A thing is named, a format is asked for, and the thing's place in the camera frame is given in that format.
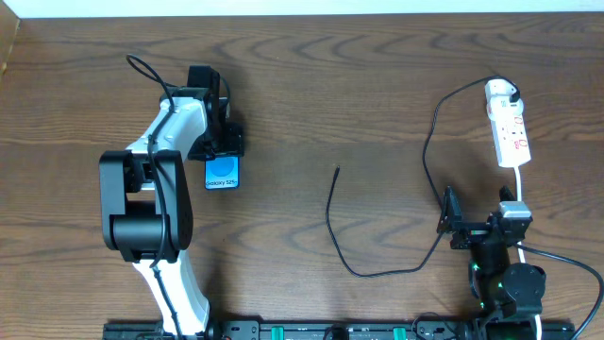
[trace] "wood grain surface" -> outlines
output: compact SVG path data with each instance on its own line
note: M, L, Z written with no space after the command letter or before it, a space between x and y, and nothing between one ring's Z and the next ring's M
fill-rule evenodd
M513 79L526 103L527 244L604 272L603 46L602 14L26 20L0 84L0 337L98 339L107 321L159 318L142 277L101 235L98 158L158 112L160 87L126 53L173 83L210 64L232 89L247 141L240 189L207 192L203 163L185 166L193 268L219 315L476 313L467 252L442 242L418 273L356 279L324 216L339 164L332 226L351 265L417 265L439 215L421 165L432 111L493 73ZM513 187L484 106L480 87L445 104L428 150L439 190L453 185L480 220L498 188ZM579 325L594 278L528 260L547 272L544 319ZM602 313L584 334L604 337Z

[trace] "blue circle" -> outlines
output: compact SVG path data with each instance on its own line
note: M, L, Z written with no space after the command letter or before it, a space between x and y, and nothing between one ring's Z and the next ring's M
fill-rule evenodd
M217 158L208 164L210 171L216 177L224 177L230 174L235 167L235 161L230 157Z

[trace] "brown tabletop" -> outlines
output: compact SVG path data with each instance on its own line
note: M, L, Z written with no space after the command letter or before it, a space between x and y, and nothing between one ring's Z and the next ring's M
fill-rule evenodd
M0 337L98 339L110 320L159 318L141 275L101 234L98 159L146 130L161 94L126 53L176 84L189 65L210 64L245 126L238 190L208 192L204 164L185 166L193 268L218 315L478 312L469 254L448 239L418 273L361 280L340 263L324 217L339 164L332 226L351 265L417 265L439 216L421 164L434 106L493 73L516 82L526 105L527 245L604 272L603 46L601 14L25 20L0 83ZM443 105L427 161L469 218L485 219L498 188L513 188L480 86ZM578 326L596 280L527 257L547 273L543 318ZM603 332L600 313L584 338Z

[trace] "white power strip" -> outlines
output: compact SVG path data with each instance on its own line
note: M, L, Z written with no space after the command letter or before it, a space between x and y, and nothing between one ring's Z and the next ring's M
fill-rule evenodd
M499 166L513 168L530 161L529 138L522 116L524 103L522 99L510 102L516 89L506 80L495 79L484 90Z

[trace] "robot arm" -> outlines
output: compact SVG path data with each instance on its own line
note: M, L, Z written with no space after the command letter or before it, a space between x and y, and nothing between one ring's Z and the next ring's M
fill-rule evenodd
M161 310L163 329L172 334L177 334L175 320L183 335L204 332L210 312L186 250L193 235L193 209L183 162L243 155L242 130L227 123L228 98L218 97L219 86L220 76L209 66L192 66L187 87L171 89L174 111L157 131L153 147L168 217L161 254L158 192L155 201L128 200L127 193L156 188L147 136L168 114L168 99L160 100L158 116L139 140L124 151L105 152L99 161L105 243L146 279ZM161 260L150 267L158 256Z

